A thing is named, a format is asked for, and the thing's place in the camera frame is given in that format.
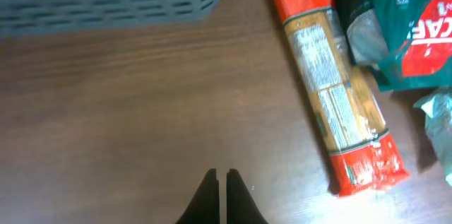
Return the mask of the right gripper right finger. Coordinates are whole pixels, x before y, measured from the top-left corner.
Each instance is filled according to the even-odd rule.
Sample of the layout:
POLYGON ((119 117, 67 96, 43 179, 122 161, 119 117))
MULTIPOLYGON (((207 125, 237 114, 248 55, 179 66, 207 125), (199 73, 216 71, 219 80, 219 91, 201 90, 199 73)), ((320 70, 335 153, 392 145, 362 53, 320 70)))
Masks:
POLYGON ((268 224, 249 193, 240 173, 227 173, 227 224, 268 224))

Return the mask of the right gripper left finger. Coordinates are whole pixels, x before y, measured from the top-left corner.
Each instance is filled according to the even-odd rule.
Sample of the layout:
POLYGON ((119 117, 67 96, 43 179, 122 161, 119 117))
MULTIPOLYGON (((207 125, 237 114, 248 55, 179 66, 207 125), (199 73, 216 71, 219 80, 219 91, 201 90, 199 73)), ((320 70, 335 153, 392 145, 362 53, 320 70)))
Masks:
POLYGON ((220 197, 216 169, 209 169, 176 224, 219 224, 220 197))

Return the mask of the orange spaghetti packet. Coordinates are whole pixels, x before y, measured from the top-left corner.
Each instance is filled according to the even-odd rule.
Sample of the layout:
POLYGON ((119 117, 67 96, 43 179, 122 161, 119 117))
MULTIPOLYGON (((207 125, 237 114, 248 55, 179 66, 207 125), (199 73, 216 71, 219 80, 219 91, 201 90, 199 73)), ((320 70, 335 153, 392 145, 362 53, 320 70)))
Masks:
POLYGON ((351 65, 334 0, 274 0, 328 152, 339 196, 409 177, 362 71, 351 65))

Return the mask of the green Nescafe coffee bag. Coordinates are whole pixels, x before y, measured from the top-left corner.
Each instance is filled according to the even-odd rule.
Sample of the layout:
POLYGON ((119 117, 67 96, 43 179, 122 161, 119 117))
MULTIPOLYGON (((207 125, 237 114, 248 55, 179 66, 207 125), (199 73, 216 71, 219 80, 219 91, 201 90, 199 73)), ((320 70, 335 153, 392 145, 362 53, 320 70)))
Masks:
POLYGON ((451 0, 335 0, 352 62, 379 90, 451 85, 451 0))

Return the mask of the pale green crumpled wrapper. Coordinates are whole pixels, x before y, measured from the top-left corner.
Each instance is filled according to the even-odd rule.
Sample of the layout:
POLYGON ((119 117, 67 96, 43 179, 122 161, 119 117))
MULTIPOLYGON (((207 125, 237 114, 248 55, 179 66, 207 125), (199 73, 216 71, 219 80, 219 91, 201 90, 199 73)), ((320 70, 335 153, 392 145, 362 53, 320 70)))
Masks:
POLYGON ((414 108, 425 113, 424 130, 451 186, 451 87, 437 88, 414 108))

